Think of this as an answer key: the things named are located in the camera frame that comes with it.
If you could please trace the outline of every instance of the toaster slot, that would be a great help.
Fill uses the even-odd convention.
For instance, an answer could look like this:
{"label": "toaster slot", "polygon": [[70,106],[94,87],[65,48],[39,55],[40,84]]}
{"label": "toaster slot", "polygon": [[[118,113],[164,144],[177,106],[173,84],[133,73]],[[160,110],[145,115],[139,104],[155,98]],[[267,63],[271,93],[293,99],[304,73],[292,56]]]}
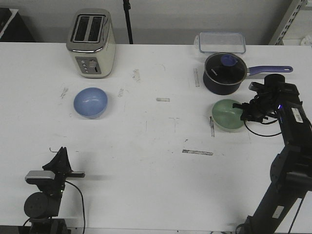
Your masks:
{"label": "toaster slot", "polygon": [[80,15],[77,18],[72,42],[98,43],[104,20],[104,15]]}

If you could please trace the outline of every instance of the green bowl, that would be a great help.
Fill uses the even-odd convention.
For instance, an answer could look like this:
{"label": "green bowl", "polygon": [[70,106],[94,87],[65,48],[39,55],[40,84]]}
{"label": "green bowl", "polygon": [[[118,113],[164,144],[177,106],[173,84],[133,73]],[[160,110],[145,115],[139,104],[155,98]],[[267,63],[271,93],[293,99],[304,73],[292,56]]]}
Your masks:
{"label": "green bowl", "polygon": [[233,108],[233,103],[240,104],[235,100],[223,99],[216,102],[212,110],[214,122],[227,132],[233,132],[244,125],[244,122],[240,120],[243,111]]}

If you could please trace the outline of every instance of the bowl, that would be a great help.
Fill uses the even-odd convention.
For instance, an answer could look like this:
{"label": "bowl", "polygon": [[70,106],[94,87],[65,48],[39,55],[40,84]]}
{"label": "bowl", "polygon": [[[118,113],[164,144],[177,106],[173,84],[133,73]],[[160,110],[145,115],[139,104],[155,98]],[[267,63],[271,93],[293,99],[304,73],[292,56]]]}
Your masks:
{"label": "bowl", "polygon": [[107,95],[96,87],[81,90],[74,99],[74,109],[83,117],[97,118],[106,109]]}
{"label": "bowl", "polygon": [[233,108],[233,103],[240,104],[238,101],[223,99],[216,102],[213,106],[212,116],[217,126],[227,132],[234,132],[244,125],[240,120],[243,110]]}

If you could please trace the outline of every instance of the blue bowl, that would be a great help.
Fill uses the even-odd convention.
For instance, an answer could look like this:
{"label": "blue bowl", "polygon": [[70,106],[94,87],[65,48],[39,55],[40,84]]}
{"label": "blue bowl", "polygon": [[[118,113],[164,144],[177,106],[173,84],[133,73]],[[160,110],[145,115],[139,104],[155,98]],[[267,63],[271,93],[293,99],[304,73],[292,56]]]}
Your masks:
{"label": "blue bowl", "polygon": [[99,88],[87,88],[80,91],[74,99],[74,109],[86,118],[97,118],[106,109],[107,95]]}

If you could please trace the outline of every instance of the container lid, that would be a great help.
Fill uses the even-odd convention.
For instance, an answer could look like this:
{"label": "container lid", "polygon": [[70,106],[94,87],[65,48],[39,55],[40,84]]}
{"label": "container lid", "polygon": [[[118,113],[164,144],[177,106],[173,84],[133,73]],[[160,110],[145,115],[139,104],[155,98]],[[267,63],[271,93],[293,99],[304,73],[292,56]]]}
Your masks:
{"label": "container lid", "polygon": [[244,54],[245,38],[241,33],[200,32],[199,50],[202,53],[229,52]]}
{"label": "container lid", "polygon": [[233,85],[246,77],[247,67],[244,61],[234,54],[216,53],[207,58],[205,72],[216,83]]}

